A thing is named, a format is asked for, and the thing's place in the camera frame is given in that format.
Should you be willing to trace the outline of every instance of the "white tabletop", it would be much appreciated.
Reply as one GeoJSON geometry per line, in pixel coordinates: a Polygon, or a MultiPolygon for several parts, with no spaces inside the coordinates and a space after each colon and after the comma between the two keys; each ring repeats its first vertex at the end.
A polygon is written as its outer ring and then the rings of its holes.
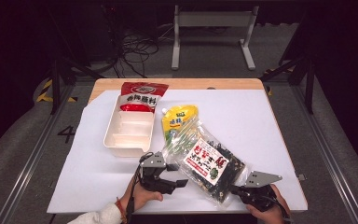
{"type": "MultiPolygon", "coordinates": [[[[83,111],[71,151],[48,207],[48,213],[83,213],[102,209],[121,197],[138,159],[113,156],[103,139],[119,91],[105,91],[83,111]]],[[[164,146],[162,108],[196,105],[205,128],[252,170],[281,175],[276,182],[292,211],[308,204],[267,95],[263,90],[167,90],[158,102],[151,151],[164,146]]],[[[163,172],[168,180],[184,179],[180,172],[163,172]]],[[[189,181],[164,201],[150,202],[137,214],[246,213],[239,197],[222,210],[189,181]]]]}

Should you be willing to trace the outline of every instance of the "transparent bag with dark contents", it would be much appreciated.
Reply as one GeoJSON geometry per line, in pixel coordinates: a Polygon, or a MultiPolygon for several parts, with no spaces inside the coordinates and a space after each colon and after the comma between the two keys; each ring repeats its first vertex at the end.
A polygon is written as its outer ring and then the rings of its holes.
{"type": "Polygon", "coordinates": [[[244,183],[249,170],[205,129],[198,117],[189,119],[179,133],[167,140],[162,154],[167,163],[178,165],[220,208],[231,203],[229,186],[244,183]]]}

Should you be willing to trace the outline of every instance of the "yellow package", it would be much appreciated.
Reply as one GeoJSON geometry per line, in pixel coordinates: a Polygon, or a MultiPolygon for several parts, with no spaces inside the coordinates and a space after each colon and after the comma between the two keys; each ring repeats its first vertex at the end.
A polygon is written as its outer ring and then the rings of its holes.
{"type": "Polygon", "coordinates": [[[162,131],[164,132],[165,141],[175,136],[178,129],[189,118],[198,114],[199,110],[195,105],[176,105],[167,110],[162,118],[162,131]]]}

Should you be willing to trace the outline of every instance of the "sleeve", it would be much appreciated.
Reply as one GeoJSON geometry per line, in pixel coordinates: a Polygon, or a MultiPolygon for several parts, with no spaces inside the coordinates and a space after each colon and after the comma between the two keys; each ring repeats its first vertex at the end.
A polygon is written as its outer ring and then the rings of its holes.
{"type": "Polygon", "coordinates": [[[88,212],[80,215],[68,224],[119,224],[121,223],[120,210],[114,203],[109,203],[103,210],[88,212]]]}

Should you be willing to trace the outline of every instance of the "red seasoning packet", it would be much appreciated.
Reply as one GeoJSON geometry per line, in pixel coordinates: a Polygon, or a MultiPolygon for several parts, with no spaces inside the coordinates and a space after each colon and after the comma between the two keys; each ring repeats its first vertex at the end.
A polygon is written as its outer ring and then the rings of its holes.
{"type": "Polygon", "coordinates": [[[166,84],[124,82],[121,86],[120,109],[154,113],[158,100],[167,89],[166,84]]]}

